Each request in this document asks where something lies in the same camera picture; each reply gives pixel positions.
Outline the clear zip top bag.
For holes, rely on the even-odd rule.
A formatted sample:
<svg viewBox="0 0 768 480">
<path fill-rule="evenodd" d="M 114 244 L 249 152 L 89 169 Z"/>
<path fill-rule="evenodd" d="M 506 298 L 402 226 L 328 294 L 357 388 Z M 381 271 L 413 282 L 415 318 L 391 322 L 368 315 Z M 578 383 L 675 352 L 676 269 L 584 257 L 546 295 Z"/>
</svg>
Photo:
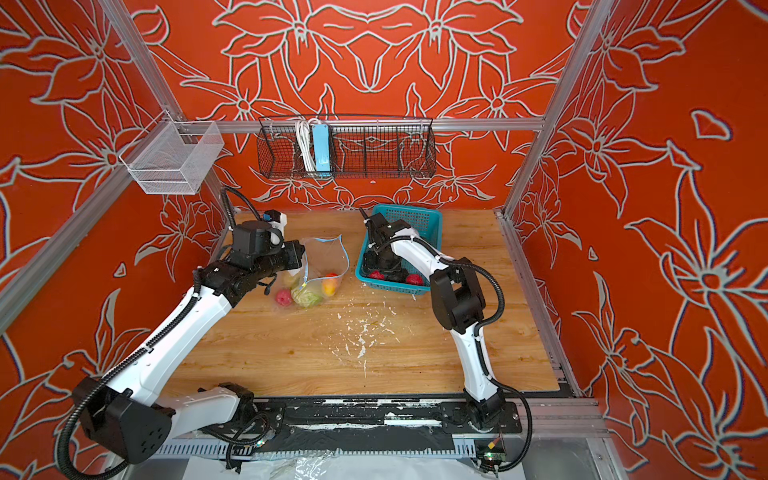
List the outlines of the clear zip top bag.
<svg viewBox="0 0 768 480">
<path fill-rule="evenodd" d="M 349 271 L 350 267 L 349 255 L 343 244 L 343 237 L 341 235 L 329 238 L 305 237 L 300 240 L 300 243 L 305 246 L 303 266 L 297 270 L 289 270 L 278 274 L 276 284 L 277 289 L 272 293 L 274 301 L 276 292 L 286 288 L 283 285 L 283 276 L 286 273 L 299 273 L 302 275 L 302 281 L 297 287 L 311 286 L 321 293 L 322 279 L 329 274 L 337 274 L 341 277 L 339 288 L 336 293 L 337 295 L 341 288 L 344 276 Z M 295 303 L 288 307 L 302 308 Z"/>
</svg>

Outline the yellow mango toy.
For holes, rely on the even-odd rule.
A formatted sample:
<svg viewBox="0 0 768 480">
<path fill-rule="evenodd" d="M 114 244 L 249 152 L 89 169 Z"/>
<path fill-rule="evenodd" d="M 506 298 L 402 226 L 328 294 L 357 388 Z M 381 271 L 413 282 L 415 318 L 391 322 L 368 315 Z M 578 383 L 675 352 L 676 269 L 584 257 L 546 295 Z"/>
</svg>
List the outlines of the yellow mango toy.
<svg viewBox="0 0 768 480">
<path fill-rule="evenodd" d="M 290 274 L 286 273 L 283 276 L 283 285 L 288 289 L 296 288 L 302 281 L 302 275 L 299 273 Z"/>
</svg>

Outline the green cabbage toy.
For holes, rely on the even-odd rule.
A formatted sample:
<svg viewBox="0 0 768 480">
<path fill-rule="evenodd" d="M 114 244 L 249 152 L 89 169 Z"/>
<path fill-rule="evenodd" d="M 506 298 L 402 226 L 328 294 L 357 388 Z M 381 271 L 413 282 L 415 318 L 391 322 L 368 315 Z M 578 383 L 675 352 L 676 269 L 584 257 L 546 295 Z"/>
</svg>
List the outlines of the green cabbage toy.
<svg viewBox="0 0 768 480">
<path fill-rule="evenodd" d="M 296 287 L 291 290 L 293 302 L 302 308 L 312 308 L 322 304 L 326 297 L 311 286 Z"/>
</svg>

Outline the red apple toy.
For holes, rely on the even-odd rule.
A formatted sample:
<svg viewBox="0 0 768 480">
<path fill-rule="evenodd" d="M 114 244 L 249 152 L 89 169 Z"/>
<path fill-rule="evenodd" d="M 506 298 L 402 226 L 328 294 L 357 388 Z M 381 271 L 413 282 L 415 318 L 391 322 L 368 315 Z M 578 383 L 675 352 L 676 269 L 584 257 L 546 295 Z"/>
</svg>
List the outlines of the red apple toy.
<svg viewBox="0 0 768 480">
<path fill-rule="evenodd" d="M 288 307 L 294 303 L 292 292 L 288 288 L 280 289 L 275 294 L 275 302 L 281 307 Z"/>
</svg>

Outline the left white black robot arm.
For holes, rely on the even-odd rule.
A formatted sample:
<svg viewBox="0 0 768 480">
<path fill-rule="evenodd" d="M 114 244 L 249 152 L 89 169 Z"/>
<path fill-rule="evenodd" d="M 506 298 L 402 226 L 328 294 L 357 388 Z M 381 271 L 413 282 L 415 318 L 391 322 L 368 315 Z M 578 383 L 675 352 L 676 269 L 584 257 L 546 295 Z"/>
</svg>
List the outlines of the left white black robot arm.
<svg viewBox="0 0 768 480">
<path fill-rule="evenodd" d="M 246 436 L 256 425 L 269 431 L 268 414 L 238 384 L 222 383 L 179 399 L 161 397 L 172 374 L 219 320 L 252 290 L 269 291 L 279 273 L 302 265 L 304 246 L 284 237 L 286 214 L 254 211 L 252 219 L 239 223 L 229 199 L 234 192 L 225 187 L 220 193 L 232 239 L 228 253 L 194 271 L 192 287 L 148 339 L 100 378 L 86 377 L 73 391 L 74 408 L 54 453 L 66 478 L 89 476 L 70 454 L 77 428 L 121 460 L 99 473 L 101 479 L 148 460 L 167 440 L 194 431 L 208 430 L 231 449 L 260 442 Z"/>
</svg>

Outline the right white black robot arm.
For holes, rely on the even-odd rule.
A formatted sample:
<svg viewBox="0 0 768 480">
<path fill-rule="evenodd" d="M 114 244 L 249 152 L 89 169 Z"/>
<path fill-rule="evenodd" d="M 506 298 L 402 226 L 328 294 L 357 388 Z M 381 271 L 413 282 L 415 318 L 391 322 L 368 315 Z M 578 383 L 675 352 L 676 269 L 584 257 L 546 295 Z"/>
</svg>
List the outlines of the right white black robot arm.
<svg viewBox="0 0 768 480">
<path fill-rule="evenodd" d="M 408 222 L 389 221 L 381 213 L 360 213 L 367 232 L 364 253 L 377 272 L 386 279 L 403 277 L 402 264 L 407 262 L 429 281 L 433 314 L 450 332 L 461 363 L 467 422 L 481 432 L 498 432 L 474 461 L 476 468 L 497 476 L 518 467 L 532 443 L 532 410 L 522 392 L 496 378 L 485 342 L 485 328 L 500 320 L 504 313 L 505 297 L 500 283 L 471 260 L 441 252 Z M 526 419 L 522 447 L 511 460 L 501 449 L 501 419 L 508 394 L 519 399 Z"/>
</svg>

